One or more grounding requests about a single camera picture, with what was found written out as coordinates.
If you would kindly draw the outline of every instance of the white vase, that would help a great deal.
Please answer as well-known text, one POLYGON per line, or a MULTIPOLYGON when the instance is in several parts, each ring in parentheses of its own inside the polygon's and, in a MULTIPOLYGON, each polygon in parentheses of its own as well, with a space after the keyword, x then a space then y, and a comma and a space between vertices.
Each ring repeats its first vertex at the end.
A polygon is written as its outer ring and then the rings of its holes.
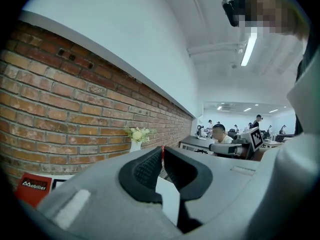
POLYGON ((142 144, 142 141, 135 142, 134 140, 131 140, 130 152, 141 150, 141 144, 142 144))

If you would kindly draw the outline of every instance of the fluorescent light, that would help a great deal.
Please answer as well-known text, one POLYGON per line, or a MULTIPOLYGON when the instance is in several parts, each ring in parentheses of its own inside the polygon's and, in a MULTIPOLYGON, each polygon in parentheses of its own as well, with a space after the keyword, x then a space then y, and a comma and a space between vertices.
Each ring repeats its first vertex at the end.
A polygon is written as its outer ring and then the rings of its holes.
POLYGON ((257 28, 254 28, 254 30, 252 30, 251 28, 251 34, 249 37, 248 44, 246 45, 245 53, 241 61, 241 66, 246 66, 248 64, 251 53, 254 50, 256 40, 257 40, 257 28))

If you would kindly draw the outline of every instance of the brick wall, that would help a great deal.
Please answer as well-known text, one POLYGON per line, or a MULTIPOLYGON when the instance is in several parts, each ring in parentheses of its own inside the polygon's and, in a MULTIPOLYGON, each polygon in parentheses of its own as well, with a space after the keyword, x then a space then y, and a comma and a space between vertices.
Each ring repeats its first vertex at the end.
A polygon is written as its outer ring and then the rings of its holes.
POLYGON ((73 174, 128 153, 126 125, 156 129, 143 148, 177 146, 190 134, 183 110, 39 27, 17 23, 0 72, 0 158, 13 187, 23 172, 73 174))

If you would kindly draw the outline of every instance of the person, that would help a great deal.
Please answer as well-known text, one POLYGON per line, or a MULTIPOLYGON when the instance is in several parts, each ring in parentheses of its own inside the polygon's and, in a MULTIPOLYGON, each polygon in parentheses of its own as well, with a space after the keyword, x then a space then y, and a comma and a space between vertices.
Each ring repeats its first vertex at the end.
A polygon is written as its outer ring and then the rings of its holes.
POLYGON ((212 137, 212 128, 213 128, 214 124, 212 123, 212 120, 209 120, 208 123, 209 123, 208 127, 207 127, 207 129, 209 130, 208 138, 211 138, 212 137))
POLYGON ((253 124, 251 124, 250 129, 255 128, 255 127, 259 127, 259 122, 261 121, 262 117, 260 114, 258 114, 253 122, 253 124))
MULTIPOLYGON (((291 35, 302 42, 302 60, 297 68, 297 82, 319 47, 316 33, 318 15, 308 0, 233 0, 234 16, 244 16, 246 26, 267 27, 271 33, 291 35)), ((303 132, 296 117, 294 135, 303 132)))
POLYGON ((250 122, 250 123, 248 124, 248 126, 246 126, 246 127, 244 128, 243 132, 245 133, 246 131, 248 131, 248 130, 250 129, 251 125, 252 125, 252 123, 250 122))
POLYGON ((272 125, 269 126, 267 132, 271 135, 271 133, 272 133, 272 125))
POLYGON ((238 126, 236 124, 234 125, 234 130, 235 130, 236 133, 239 132, 238 126))
POLYGON ((226 128, 221 123, 217 123, 213 126, 212 136, 219 144, 230 144, 233 140, 230 136, 226 135, 226 128))
POLYGON ((279 134, 286 134, 286 126, 282 126, 281 130, 279 131, 279 134))

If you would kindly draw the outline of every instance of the office room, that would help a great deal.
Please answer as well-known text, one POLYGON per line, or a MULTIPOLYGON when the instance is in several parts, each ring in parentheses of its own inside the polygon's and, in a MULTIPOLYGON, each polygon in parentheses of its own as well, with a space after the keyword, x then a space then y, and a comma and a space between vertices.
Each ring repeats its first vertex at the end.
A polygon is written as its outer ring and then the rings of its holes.
POLYGON ((320 175, 318 35, 308 3, 266 1, 4 4, 4 227, 42 239, 306 235, 289 219, 320 175))

